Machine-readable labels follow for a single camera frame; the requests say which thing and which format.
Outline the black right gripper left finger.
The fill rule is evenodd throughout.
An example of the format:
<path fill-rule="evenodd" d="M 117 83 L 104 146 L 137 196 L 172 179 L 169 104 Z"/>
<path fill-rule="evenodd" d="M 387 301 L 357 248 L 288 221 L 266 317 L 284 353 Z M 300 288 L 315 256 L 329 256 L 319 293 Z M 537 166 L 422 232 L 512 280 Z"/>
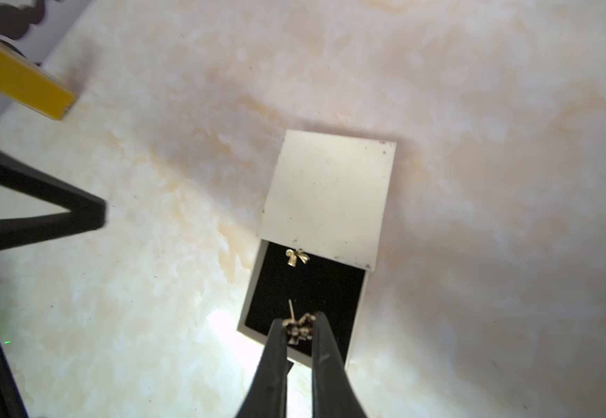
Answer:
<path fill-rule="evenodd" d="M 287 416 L 287 329 L 274 320 L 259 360 L 254 379 L 237 418 Z"/>

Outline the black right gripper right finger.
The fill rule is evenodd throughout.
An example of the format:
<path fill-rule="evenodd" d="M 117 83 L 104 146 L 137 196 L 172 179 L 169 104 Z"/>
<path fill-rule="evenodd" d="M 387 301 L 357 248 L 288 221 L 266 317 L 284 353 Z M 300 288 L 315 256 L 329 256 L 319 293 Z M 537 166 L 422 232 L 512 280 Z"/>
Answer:
<path fill-rule="evenodd" d="M 362 417 L 367 415 L 352 389 L 330 323 L 316 312 L 312 348 L 313 417 Z"/>

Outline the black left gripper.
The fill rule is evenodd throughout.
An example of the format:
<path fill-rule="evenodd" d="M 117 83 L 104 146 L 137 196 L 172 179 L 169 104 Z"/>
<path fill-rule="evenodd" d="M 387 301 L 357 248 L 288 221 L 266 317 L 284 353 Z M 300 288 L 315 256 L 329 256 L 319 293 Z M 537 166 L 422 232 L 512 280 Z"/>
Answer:
<path fill-rule="evenodd" d="M 0 251 L 98 230 L 101 198 L 0 151 Z M 0 341 L 0 417 L 27 418 Z"/>

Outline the gold flower earring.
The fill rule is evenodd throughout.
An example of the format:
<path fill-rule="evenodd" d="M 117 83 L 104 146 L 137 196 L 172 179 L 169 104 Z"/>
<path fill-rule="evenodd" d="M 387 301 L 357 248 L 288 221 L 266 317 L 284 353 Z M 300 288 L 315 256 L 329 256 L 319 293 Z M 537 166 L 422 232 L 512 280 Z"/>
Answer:
<path fill-rule="evenodd" d="M 311 341 L 313 339 L 316 316 L 311 313 L 305 313 L 300 318 L 297 318 L 294 313 L 294 304 L 291 300 L 288 301 L 288 306 L 290 317 L 282 322 L 282 326 L 287 334 L 287 344 L 296 346 L 302 341 Z"/>

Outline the gold bow earring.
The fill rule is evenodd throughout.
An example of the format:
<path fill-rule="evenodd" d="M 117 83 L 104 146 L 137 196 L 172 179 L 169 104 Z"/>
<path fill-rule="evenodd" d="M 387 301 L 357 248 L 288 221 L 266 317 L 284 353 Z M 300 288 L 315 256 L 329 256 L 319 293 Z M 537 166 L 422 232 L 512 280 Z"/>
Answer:
<path fill-rule="evenodd" d="M 298 261 L 303 264 L 306 264 L 308 263 L 308 261 L 310 261 L 310 256 L 306 254 L 302 249 L 294 250 L 292 248 L 289 248 L 286 250 L 286 256 L 287 264 L 291 268 L 295 268 L 297 266 Z"/>

